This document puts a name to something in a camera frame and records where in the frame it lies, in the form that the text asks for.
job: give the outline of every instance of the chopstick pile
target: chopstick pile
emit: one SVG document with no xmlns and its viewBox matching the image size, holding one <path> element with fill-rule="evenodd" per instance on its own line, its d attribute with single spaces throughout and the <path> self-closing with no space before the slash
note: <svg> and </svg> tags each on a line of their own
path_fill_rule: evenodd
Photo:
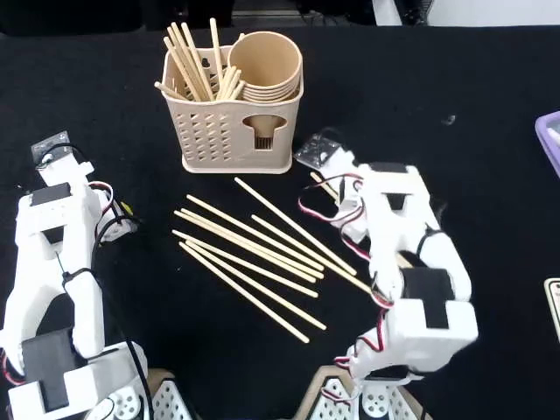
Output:
<svg viewBox="0 0 560 420">
<path fill-rule="evenodd" d="M 172 23 L 167 28 L 169 36 L 164 37 L 164 44 L 185 82 L 187 91 L 192 94 L 192 99 L 195 102 L 234 100 L 245 86 L 245 81 L 241 80 L 242 71 L 235 66 L 222 70 L 220 41 L 214 18 L 210 19 L 210 29 L 212 32 L 213 56 L 218 75 L 218 91 L 216 94 L 212 90 L 208 74 L 202 66 L 199 50 L 194 44 L 186 23 L 182 23 L 180 29 L 176 23 Z M 156 81 L 154 86 L 173 99 L 187 101 L 188 94 L 180 94 L 164 83 Z"/>
<path fill-rule="evenodd" d="M 316 284 L 319 279 L 324 278 L 323 271 L 325 267 L 336 272 L 346 280 L 348 280 L 354 286 L 360 288 L 366 293 L 370 293 L 370 289 L 367 285 L 362 283 L 360 280 L 355 278 L 355 269 L 350 267 L 346 262 L 335 255 L 329 248 L 327 248 L 323 243 L 309 234 L 306 230 L 300 227 L 294 220 L 290 219 L 284 212 L 275 207 L 272 203 L 266 200 L 261 194 L 247 185 L 245 182 L 239 178 L 234 179 L 237 184 L 239 184 L 243 189 L 245 189 L 249 194 L 263 203 L 270 211 L 275 213 L 281 219 L 283 219 L 291 228 L 297 230 L 305 239 L 307 239 L 315 248 L 323 253 L 319 254 L 315 250 L 304 245 L 300 241 L 297 241 L 292 236 L 286 234 L 282 229 L 273 226 L 267 221 L 259 218 L 255 214 L 251 215 L 252 220 L 256 221 L 260 226 L 268 229 L 276 238 L 269 236 L 243 223 L 240 220 L 232 217 L 231 215 L 221 211 L 220 209 L 206 203 L 202 199 L 193 197 L 192 195 L 187 195 L 187 199 L 191 201 L 198 207 L 203 208 L 210 214 L 217 216 L 223 221 L 234 225 L 238 229 L 247 233 L 250 236 L 255 237 L 260 240 L 261 243 L 253 241 L 248 237 L 238 234 L 222 225 L 207 219 L 193 211 L 181 208 L 180 211 L 175 211 L 175 215 L 179 218 L 192 223 L 200 228 L 205 229 L 214 235 L 219 236 L 226 241 L 229 241 L 236 246 L 247 250 L 248 252 L 258 256 L 269 263 L 280 269 L 280 273 L 274 273 L 267 269 L 264 269 L 252 262 L 248 262 L 239 256 L 232 255 L 223 249 L 216 246 L 210 245 L 201 239 L 195 238 L 189 234 L 185 234 L 178 230 L 173 230 L 172 233 L 180 238 L 181 242 L 179 246 L 194 259 L 203 264 L 207 269 L 212 271 L 218 278 L 220 278 L 224 283 L 229 285 L 231 288 L 236 290 L 242 297 L 246 298 L 249 302 L 259 308 L 262 312 L 267 314 L 270 318 L 275 320 L 280 326 L 282 326 L 289 333 L 293 334 L 299 340 L 304 343 L 309 342 L 309 338 L 299 331 L 295 326 L 288 322 L 285 318 L 278 315 L 275 311 L 270 309 L 265 303 L 263 303 L 257 296 L 255 296 L 251 291 L 245 289 L 243 286 L 239 285 L 232 277 L 236 277 L 241 280 L 243 284 L 250 286 L 253 289 L 261 292 L 268 298 L 271 298 L 281 306 L 283 306 L 288 311 L 298 315 L 300 318 L 306 320 L 313 326 L 321 330 L 325 330 L 326 326 L 315 319 L 309 313 L 298 308 L 294 304 L 288 302 L 283 297 L 280 297 L 275 292 L 271 291 L 267 287 L 258 283 L 253 277 L 248 276 L 246 273 L 239 271 L 234 265 L 250 270 L 262 277 L 266 277 L 269 280 L 275 281 L 282 284 L 293 291 L 298 291 L 305 294 L 311 298 L 317 298 L 318 293 L 315 290 L 309 289 L 297 282 L 294 282 L 288 278 L 286 275 L 299 278 L 299 280 L 305 280 L 309 284 Z"/>
</svg>

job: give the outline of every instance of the white card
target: white card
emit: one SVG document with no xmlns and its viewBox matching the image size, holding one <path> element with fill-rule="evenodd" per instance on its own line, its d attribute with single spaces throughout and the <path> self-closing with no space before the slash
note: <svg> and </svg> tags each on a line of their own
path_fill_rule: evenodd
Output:
<svg viewBox="0 0 560 420">
<path fill-rule="evenodd" d="M 560 278 L 549 278 L 544 282 L 544 291 L 549 301 L 556 335 L 560 341 Z"/>
</svg>

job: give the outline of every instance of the bamboo chopstick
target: bamboo chopstick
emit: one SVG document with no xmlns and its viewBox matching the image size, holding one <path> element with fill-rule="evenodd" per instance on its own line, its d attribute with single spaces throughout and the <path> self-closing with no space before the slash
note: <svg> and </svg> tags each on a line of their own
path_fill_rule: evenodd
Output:
<svg viewBox="0 0 560 420">
<path fill-rule="evenodd" d="M 164 44 L 167 47 L 167 50 L 169 51 L 169 54 L 171 54 L 171 56 L 173 57 L 173 60 L 175 61 L 175 65 L 177 66 L 178 70 L 180 71 L 181 75 L 183 76 L 183 79 L 185 79 L 186 85 L 191 90 L 192 96 L 194 96 L 194 100 L 196 102 L 201 102 L 200 95 L 199 95 L 199 93 L 197 92 L 197 90 L 194 86 L 193 80 L 189 76 L 189 73 L 186 71 L 185 66 L 183 66 L 181 58 L 179 57 L 179 54 L 175 50 L 175 47 L 173 46 L 172 42 L 169 40 L 169 38 L 165 37 L 164 38 Z"/>
<path fill-rule="evenodd" d="M 188 245 L 189 247 L 193 248 L 196 252 L 198 252 L 199 254 L 201 254 L 202 256 L 204 256 L 205 258 L 209 259 L 210 261 L 212 261 L 214 264 L 218 264 L 220 267 L 222 267 L 224 270 L 229 271 L 231 274 L 233 274 L 234 276 L 237 276 L 238 278 L 240 278 L 242 281 L 244 281 L 245 283 L 247 283 L 248 285 L 254 287 L 255 289 L 257 289 L 258 291 L 260 291 L 261 293 L 265 294 L 266 296 L 268 296 L 269 298 L 271 298 L 272 300 L 274 300 L 275 302 L 278 302 L 281 306 L 283 306 L 284 308 L 286 308 L 289 311 L 294 312 L 296 315 L 298 315 L 299 317 L 301 317 L 302 319 L 305 319 L 307 322 L 309 322 L 310 324 L 316 326 L 317 328 L 321 329 L 321 330 L 326 330 L 326 325 L 323 324 L 322 322 L 319 322 L 318 320 L 316 320 L 314 317 L 312 317 L 310 314 L 308 314 L 305 311 L 302 311 L 301 309 L 299 309 L 297 306 L 295 306 L 294 304 L 291 304 L 290 302 L 288 302 L 286 299 L 284 299 L 283 297 L 280 297 L 279 295 L 277 295 L 274 291 L 270 290 L 267 287 L 264 287 L 263 285 L 261 285 L 260 283 L 256 282 L 255 280 L 253 280 L 251 277 L 241 273 L 238 269 L 232 267 L 231 265 L 229 265 L 227 262 L 221 260 L 220 258 L 218 258 L 216 255 L 210 254 L 208 251 L 206 251 L 205 249 L 203 249 L 202 247 L 198 246 L 196 243 L 192 242 L 192 241 L 187 241 L 186 245 Z"/>
<path fill-rule="evenodd" d="M 221 217 L 223 220 L 228 221 L 228 222 L 232 223 L 233 225 L 236 225 L 238 228 L 243 229 L 245 232 L 248 232 L 248 233 L 252 234 L 253 236 L 256 236 L 257 238 L 262 239 L 263 241 L 269 243 L 273 247 L 281 249 L 286 254 L 289 254 L 290 256 L 293 256 L 293 257 L 297 258 L 299 261 L 301 261 L 303 263 L 306 263 L 307 265 L 312 266 L 315 270 L 323 271 L 325 269 L 325 267 L 323 267 L 318 262 L 313 261 L 311 258 L 308 258 L 307 256 L 300 254 L 299 252 L 293 250 L 292 248 L 286 247 L 281 242 L 272 239 L 270 236 L 267 236 L 266 234 L 263 234 L 263 233 L 259 232 L 258 230 L 253 229 L 251 226 L 248 226 L 241 221 L 238 221 L 236 218 L 231 217 L 229 214 L 224 213 L 221 210 L 218 210 L 216 207 L 210 206 L 209 204 L 202 201 L 201 199 L 197 199 L 196 197 L 192 196 L 191 194 L 187 194 L 186 198 L 188 200 L 192 201 L 194 204 L 196 204 L 198 206 L 201 206 L 202 208 L 206 209 L 210 213 L 213 213 L 216 216 Z"/>
<path fill-rule="evenodd" d="M 239 81 L 239 79 L 242 77 L 242 71 L 241 70 L 235 70 L 235 74 L 233 79 L 229 82 L 229 86 L 227 86 L 227 91 L 226 93 L 222 96 L 222 99 L 229 99 L 232 95 L 232 93 L 235 90 L 235 87 L 237 86 L 237 82 Z"/>
<path fill-rule="evenodd" d="M 230 277 L 226 276 L 222 271 L 220 271 L 217 267 L 215 267 L 211 262 L 209 262 L 206 258 L 196 252 L 194 249 L 186 246 L 183 242 L 179 243 L 179 246 L 187 252 L 190 256 L 196 259 L 199 263 L 204 265 L 207 269 L 212 271 L 216 276 L 218 276 L 221 280 L 223 280 L 229 287 L 237 291 L 240 295 L 246 298 L 250 303 L 254 306 L 259 308 L 261 311 L 266 313 L 269 317 L 274 319 L 278 324 L 284 327 L 289 333 L 292 333 L 298 339 L 303 341 L 305 344 L 309 343 L 309 339 L 301 333 L 295 326 L 290 324 L 276 312 L 272 311 L 266 304 L 261 302 L 259 299 L 251 295 L 248 291 L 243 289 L 239 284 L 234 282 Z"/>
<path fill-rule="evenodd" d="M 183 60 L 183 66 L 185 66 L 186 71 L 191 76 L 192 82 L 194 83 L 199 96 L 204 99 L 212 99 L 208 98 L 207 93 L 204 91 L 204 86 L 202 85 L 202 80 L 199 77 L 199 72 L 194 65 L 193 57 L 183 40 L 183 35 L 181 35 L 177 24 L 173 22 L 171 26 L 168 26 L 167 33 L 169 33 L 169 38 L 171 38 L 171 42 L 175 45 L 178 56 Z"/>
<path fill-rule="evenodd" d="M 316 172 L 309 172 L 309 174 L 317 183 L 324 181 Z M 336 191 L 333 190 L 330 185 L 325 182 L 324 184 L 321 184 L 321 188 L 323 188 L 334 199 L 336 205 L 339 204 L 339 195 L 336 193 Z"/>
<path fill-rule="evenodd" d="M 324 258 L 322 255 L 317 254 L 315 251 L 313 251 L 311 248 L 306 247 L 303 243 L 296 241 L 294 238 L 292 238 L 291 236 L 289 236 L 288 234 L 284 233 L 283 231 L 281 231 L 279 228 L 272 226 L 270 223 L 268 223 L 267 221 L 261 219 L 260 217 L 258 217 L 255 214 L 251 214 L 251 219 L 253 219 L 254 221 L 256 221 L 258 224 L 260 224 L 261 226 L 267 228 L 270 232 L 272 232 L 273 234 L 276 234 L 278 236 L 280 236 L 282 239 L 286 240 L 287 242 L 291 243 L 293 246 L 301 249 L 302 251 L 304 251 L 308 256 L 312 256 L 313 258 L 316 258 L 320 263 L 323 263 L 326 267 L 328 267 L 329 269 L 331 269 L 332 271 L 334 271 L 335 273 L 337 273 L 338 275 L 340 275 L 341 277 L 344 277 L 346 280 L 348 280 L 351 284 L 353 284 L 354 286 L 358 287 L 359 289 L 361 289 L 362 291 L 365 291 L 366 293 L 371 293 L 371 290 L 369 289 L 369 287 L 364 284 L 363 282 L 361 282 L 360 280 L 358 280 L 356 277 L 351 276 L 347 271 L 344 271 L 341 267 L 339 267 L 338 265 L 336 265 L 334 262 L 327 260 L 326 258 Z"/>
<path fill-rule="evenodd" d="M 213 221 L 207 219 L 206 217 L 202 217 L 201 215 L 196 214 L 195 212 L 191 212 L 191 211 L 189 211 L 189 210 L 187 210 L 187 209 L 185 209 L 185 208 L 181 208 L 181 213 L 188 214 L 189 216 L 193 217 L 194 219 L 197 219 L 197 220 L 199 220 L 199 221 L 202 221 L 203 223 L 206 223 L 207 225 L 210 225 L 210 226 L 212 226 L 212 227 L 215 228 L 215 229 L 218 229 L 218 230 L 220 230 L 220 231 L 222 231 L 222 232 L 226 232 L 228 235 L 233 236 L 233 237 L 236 238 L 238 241 L 245 242 L 245 243 L 247 243 L 248 245 L 250 245 L 251 247 L 257 248 L 257 249 L 259 249 L 260 251 L 262 251 L 262 252 L 264 252 L 264 253 L 266 253 L 266 254 L 268 254 L 268 255 L 270 255 L 270 256 L 276 258 L 277 260 L 280 260 L 280 261 L 282 261 L 283 263 L 286 263 L 286 264 L 288 264 L 288 265 L 291 265 L 292 267 L 294 267 L 294 268 L 296 268 L 296 269 L 298 269 L 298 270 L 301 270 L 301 271 L 303 271 L 304 273 L 309 274 L 310 276 L 314 276 L 314 277 L 316 277 L 316 278 L 323 278 L 323 277 L 324 277 L 323 273 L 321 273 L 321 272 L 319 272 L 319 271 L 316 271 L 315 269 L 310 269 L 310 268 L 307 267 L 306 265 L 303 265 L 302 263 L 299 263 L 299 262 L 297 262 L 297 261 L 294 261 L 294 260 L 292 260 L 291 258 L 288 258 L 287 256 L 284 256 L 284 255 L 282 255 L 282 254 L 278 254 L 276 251 L 273 251 L 273 250 L 270 249 L 270 248 L 266 248 L 266 247 L 264 247 L 263 245 L 260 245 L 260 244 L 256 243 L 255 241 L 251 241 L 250 239 L 248 239 L 248 238 L 246 238 L 246 237 L 244 237 L 244 236 L 241 236 L 240 234 L 237 234 L 236 232 L 233 232 L 233 231 L 231 231 L 231 230 L 229 230 L 229 229 L 227 229 L 227 228 L 225 228 L 225 227 L 219 225 L 218 223 L 214 223 Z"/>
<path fill-rule="evenodd" d="M 286 264 L 285 262 L 282 262 L 282 261 L 280 261 L 280 260 L 277 260 L 276 258 L 274 258 L 274 257 L 272 257 L 272 256 L 270 256 L 270 255 L 268 255 L 268 254 L 266 254 L 265 252 L 262 252 L 261 250 L 255 248 L 255 247 L 252 247 L 252 246 L 250 246 L 250 245 L 248 245 L 248 244 L 247 244 L 246 242 L 244 242 L 244 241 L 239 241 L 238 238 L 232 236 L 231 234 L 225 233 L 225 232 L 223 232 L 223 231 L 221 231 L 221 230 L 219 230 L 219 229 L 216 229 L 216 228 L 214 228 L 214 227 L 212 227 L 212 226 L 209 226 L 209 225 L 206 224 L 205 222 L 200 221 L 200 220 L 198 220 L 198 219 L 195 219 L 195 218 L 193 218 L 193 217 L 191 217 L 191 216 L 188 216 L 188 215 L 186 215 L 186 214 L 184 214 L 184 213 L 175 211 L 174 214 L 175 214 L 176 216 L 182 218 L 182 219 L 185 219 L 186 221 L 191 222 L 191 223 L 194 224 L 194 225 L 197 225 L 197 226 L 199 226 L 199 227 L 201 227 L 201 228 L 203 228 L 203 229 L 205 229 L 205 230 L 207 230 L 207 231 L 209 231 L 209 232 L 212 232 L 212 233 L 215 234 L 215 235 L 218 235 L 218 236 L 224 238 L 224 239 L 227 240 L 227 241 L 230 241 L 230 242 L 234 243 L 235 245 L 237 245 L 237 246 L 239 246 L 239 247 L 241 247 L 241 248 L 243 248 L 243 249 L 246 249 L 248 252 L 251 252 L 251 253 L 253 253 L 253 254 L 257 255 L 257 256 L 260 256 L 262 259 L 267 260 L 268 262 L 273 263 L 273 264 L 277 265 L 278 267 L 283 268 L 283 269 L 286 270 L 286 271 L 289 271 L 290 273 L 294 274 L 295 276 L 298 276 L 298 277 L 300 277 L 300 278 L 303 278 L 304 280 L 308 281 L 309 283 L 315 283 L 315 282 L 317 282 L 317 279 L 316 279 L 315 277 L 310 276 L 309 274 L 306 274 L 306 273 L 304 273 L 303 271 L 301 271 L 301 270 L 299 270 L 299 269 L 295 269 L 295 268 L 293 268 L 292 266 L 290 266 L 289 264 Z"/>
<path fill-rule="evenodd" d="M 243 88 L 245 88 L 245 80 L 239 82 L 239 85 L 235 88 L 234 92 L 231 94 L 229 99 L 237 99 L 237 96 L 242 92 Z"/>
<path fill-rule="evenodd" d="M 158 81 L 156 81 L 154 83 L 154 86 L 156 88 L 158 88 L 159 90 L 161 90 L 162 92 L 168 94 L 171 98 L 174 99 L 180 99 L 182 101 L 186 101 L 186 98 L 180 94 L 178 94 L 177 92 L 175 92 L 173 89 L 167 87 L 166 85 L 164 85 L 163 83 L 160 83 Z"/>
<path fill-rule="evenodd" d="M 202 248 L 207 249 L 211 252 L 214 252 L 218 256 L 221 256 L 223 258 L 227 258 L 229 261 L 232 261 L 234 263 L 238 263 L 242 267 L 245 267 L 246 269 L 249 269 L 249 270 L 253 270 L 255 273 L 259 273 L 259 274 L 261 274 L 265 277 L 268 277 L 271 280 L 274 280 L 275 282 L 278 282 L 280 284 L 283 284 L 284 286 L 290 287 L 294 291 L 300 291 L 301 293 L 303 293 L 307 296 L 311 296 L 312 298 L 317 298 L 319 296 L 319 294 L 314 290 L 310 290 L 310 289 L 307 289 L 304 286 L 300 286 L 299 284 L 294 283 L 291 280 L 288 280 L 287 278 L 279 276 L 278 274 L 275 274 L 271 271 L 268 271 L 267 269 L 262 269 L 261 267 L 258 267 L 256 265 L 252 264 L 251 262 L 242 260 L 241 258 L 238 258 L 235 255 L 231 255 L 224 250 L 213 247 L 212 245 L 210 245 L 210 244 L 208 244 L 204 241 L 201 241 L 200 239 L 196 239 L 196 238 L 194 238 L 194 237 L 192 237 L 188 234 L 184 234 L 182 232 L 179 232 L 178 230 L 172 230 L 171 232 L 174 235 L 178 236 L 179 238 L 184 239 L 185 241 L 194 242 L 197 245 L 201 246 Z"/>
<path fill-rule="evenodd" d="M 321 251 L 323 251 L 325 254 L 327 254 L 340 267 L 342 267 L 344 270 L 346 270 L 352 276 L 355 276 L 357 274 L 357 271 L 355 269 L 350 267 L 350 265 L 348 265 L 346 262 L 344 262 L 342 260 L 342 258 L 340 258 L 336 254 L 334 254 L 329 248 L 327 248 L 317 238 L 315 238 L 313 235 L 311 235 L 309 232 L 307 232 L 305 229 L 303 229 L 301 226 L 299 226 L 294 220 L 292 220 L 290 217 L 288 217 L 286 215 L 286 213 L 282 212 L 278 207 L 276 207 L 270 201 L 265 199 L 261 194 L 259 194 L 257 191 L 255 191 L 253 188 L 251 188 L 249 185 L 247 185 L 241 179 L 235 177 L 234 180 L 245 191 L 247 191 L 249 194 L 251 194 L 257 200 L 259 200 L 262 204 L 264 204 L 272 213 L 276 214 L 278 217 L 280 217 L 280 219 L 282 219 L 283 221 L 288 223 L 288 225 L 290 225 L 292 228 L 296 229 L 305 239 L 307 239 L 309 242 L 311 242 L 313 245 L 315 245 L 317 248 L 319 248 Z"/>
<path fill-rule="evenodd" d="M 218 71 L 218 83 L 221 89 L 223 82 L 223 75 L 221 73 L 221 52 L 220 52 L 220 40 L 218 38 L 218 28 L 216 27 L 216 19 L 213 17 L 210 19 L 210 32 L 212 33 L 212 46 L 213 46 L 213 57 L 216 61 L 216 68 Z"/>
<path fill-rule="evenodd" d="M 185 35 L 186 43 L 189 45 L 189 48 L 191 50 L 192 61 L 194 61 L 194 65 L 199 71 L 199 77 L 202 80 L 204 89 L 210 95 L 210 100 L 212 100 L 214 98 L 214 94 L 212 92 L 212 88 L 210 87 L 210 82 L 208 81 L 207 73 L 204 70 L 204 67 L 202 66 L 202 61 L 200 61 L 199 50 L 196 49 L 193 36 L 191 35 L 191 32 L 189 31 L 189 27 L 185 22 L 181 24 L 181 29 L 183 30 L 183 34 Z"/>
</svg>

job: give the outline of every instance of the purple container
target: purple container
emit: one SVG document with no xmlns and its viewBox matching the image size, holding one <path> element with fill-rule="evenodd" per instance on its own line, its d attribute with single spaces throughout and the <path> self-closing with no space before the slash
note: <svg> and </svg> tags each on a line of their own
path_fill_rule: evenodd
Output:
<svg viewBox="0 0 560 420">
<path fill-rule="evenodd" d="M 560 177 L 560 111 L 538 118 L 535 130 L 556 175 Z"/>
</svg>

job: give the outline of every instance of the paper cup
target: paper cup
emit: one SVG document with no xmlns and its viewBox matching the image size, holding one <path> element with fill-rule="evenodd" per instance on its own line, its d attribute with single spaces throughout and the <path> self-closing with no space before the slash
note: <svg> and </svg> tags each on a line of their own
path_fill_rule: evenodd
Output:
<svg viewBox="0 0 560 420">
<path fill-rule="evenodd" d="M 249 91 L 282 89 L 298 80 L 303 58 L 298 46 L 276 32 L 253 32 L 237 40 L 227 63 L 241 69 Z"/>
</svg>

